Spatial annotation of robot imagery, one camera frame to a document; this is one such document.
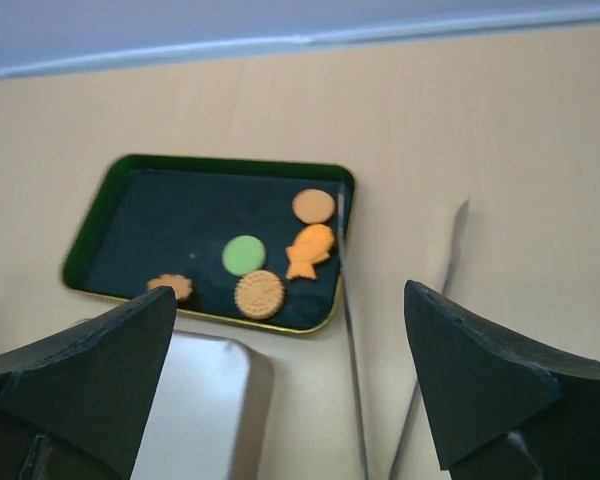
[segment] white wall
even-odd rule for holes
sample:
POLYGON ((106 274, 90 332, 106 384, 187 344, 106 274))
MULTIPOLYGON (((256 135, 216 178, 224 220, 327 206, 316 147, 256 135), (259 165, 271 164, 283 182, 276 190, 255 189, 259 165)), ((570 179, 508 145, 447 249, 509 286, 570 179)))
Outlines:
POLYGON ((600 21, 600 0, 0 0, 0 77, 600 21))

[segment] round biscuit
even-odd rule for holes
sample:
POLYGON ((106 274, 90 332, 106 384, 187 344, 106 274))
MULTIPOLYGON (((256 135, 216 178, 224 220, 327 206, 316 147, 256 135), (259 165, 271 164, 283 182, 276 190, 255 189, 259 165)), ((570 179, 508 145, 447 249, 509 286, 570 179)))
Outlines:
POLYGON ((282 307, 284 286, 275 273, 256 270, 240 279, 234 300, 244 316, 264 320, 282 307))
POLYGON ((295 196, 291 207, 296 217, 304 223, 324 223, 336 211, 336 202, 324 190, 309 188, 295 196))

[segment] tray rim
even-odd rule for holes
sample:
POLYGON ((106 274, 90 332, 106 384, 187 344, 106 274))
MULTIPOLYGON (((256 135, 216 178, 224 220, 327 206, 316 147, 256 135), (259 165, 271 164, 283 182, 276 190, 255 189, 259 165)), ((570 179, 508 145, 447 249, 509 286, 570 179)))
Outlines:
MULTIPOLYGON (((251 159, 251 158, 187 156, 187 155, 168 155, 168 154, 152 154, 152 153, 127 153, 127 154, 121 155, 121 156, 117 157, 116 159, 114 159, 109 164, 108 168, 101 175, 98 186, 96 187, 95 192, 94 192, 93 196, 91 197, 89 206, 87 207, 80 223, 77 226, 76 232, 74 233, 71 241, 69 242, 69 247, 67 248, 67 251, 66 251, 64 258, 62 260, 62 263, 60 265, 60 270, 58 272, 59 276, 60 276, 60 283, 68 291, 77 292, 80 295, 85 295, 85 296, 92 297, 92 298, 102 298, 102 299, 106 299, 106 300, 113 300, 115 303, 124 303, 124 302, 128 302, 130 300, 128 298, 118 297, 115 295, 107 295, 107 294, 103 294, 103 293, 89 292, 89 291, 86 291, 86 290, 83 290, 80 288, 71 287, 67 284, 67 282, 65 280, 65 269, 67 267, 67 262, 69 260, 69 257, 71 255, 71 253, 73 252, 76 242, 85 226, 85 223, 87 222, 87 219, 88 219, 89 215, 91 214, 91 211, 93 210, 93 207, 94 207, 95 203, 97 202, 98 197, 100 196, 101 190, 102 190, 104 184, 106 183, 109 175, 111 174, 112 170, 116 167, 116 165, 122 163, 124 160, 131 159, 133 157, 155 157, 155 158, 171 158, 171 159, 177 158, 177 159, 181 159, 183 161, 186 161, 186 160, 224 160, 224 161, 232 161, 232 162, 251 162, 251 163, 259 163, 259 164, 276 164, 276 165, 288 164, 288 165, 303 165, 303 166, 312 166, 313 165, 313 166, 319 166, 319 167, 340 168, 349 175, 349 177, 351 178, 351 181, 352 181, 352 186, 353 186, 352 191, 351 191, 351 207, 349 209, 349 218, 347 219, 347 229, 345 232, 345 242, 348 243, 349 229, 351 228, 351 225, 352 225, 352 220, 354 217, 353 212, 354 212, 354 207, 356 204, 357 180, 356 180, 354 173, 346 165, 343 165, 340 163, 333 163, 333 162, 321 163, 321 162, 299 162, 299 161, 287 161, 287 160, 261 160, 261 159, 251 159)), ((272 325, 272 324, 266 323, 266 322, 250 321, 248 319, 225 317, 223 315, 215 315, 215 314, 204 313, 204 312, 199 312, 199 311, 195 311, 195 310, 186 310, 186 309, 179 308, 179 307, 176 308, 176 311, 178 314, 184 315, 191 319, 207 320, 207 321, 211 321, 211 322, 218 323, 218 324, 233 325, 236 327, 243 327, 243 328, 246 327, 246 328, 255 329, 255 330, 263 330, 263 331, 270 331, 270 332, 275 332, 275 333, 280 333, 280 334, 290 334, 290 335, 294 335, 294 336, 295 335, 302 336, 302 335, 312 334, 312 333, 324 328, 329 323, 329 321, 335 315, 337 308, 339 307, 341 297, 342 297, 341 289, 342 289, 342 273, 340 273, 338 275, 338 278, 336 280, 336 289, 335 289, 335 292, 333 295, 333 301, 331 303, 331 309, 329 310, 329 313, 325 316, 324 320, 322 320, 322 322, 320 322, 318 325, 311 327, 309 329, 306 329, 306 330, 290 328, 290 327, 281 327, 281 326, 272 325)))

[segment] flower-shaped cookie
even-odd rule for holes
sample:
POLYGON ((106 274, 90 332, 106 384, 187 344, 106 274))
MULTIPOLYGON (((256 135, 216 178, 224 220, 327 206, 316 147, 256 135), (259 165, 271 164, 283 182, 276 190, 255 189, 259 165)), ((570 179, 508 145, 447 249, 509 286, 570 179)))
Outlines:
POLYGON ((191 280, 182 275, 174 275, 170 273, 163 273, 158 278, 149 280, 147 282, 147 289, 152 290, 156 287, 171 287, 176 293, 176 300, 179 302, 186 300, 191 296, 193 292, 193 285, 191 280))

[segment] green round cookie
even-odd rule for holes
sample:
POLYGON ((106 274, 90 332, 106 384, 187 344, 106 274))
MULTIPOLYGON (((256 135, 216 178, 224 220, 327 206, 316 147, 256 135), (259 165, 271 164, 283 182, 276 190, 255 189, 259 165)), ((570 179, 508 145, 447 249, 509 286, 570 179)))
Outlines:
POLYGON ((240 235, 230 240, 222 252, 222 264, 236 277, 259 270, 267 256, 264 244, 251 235, 240 235))

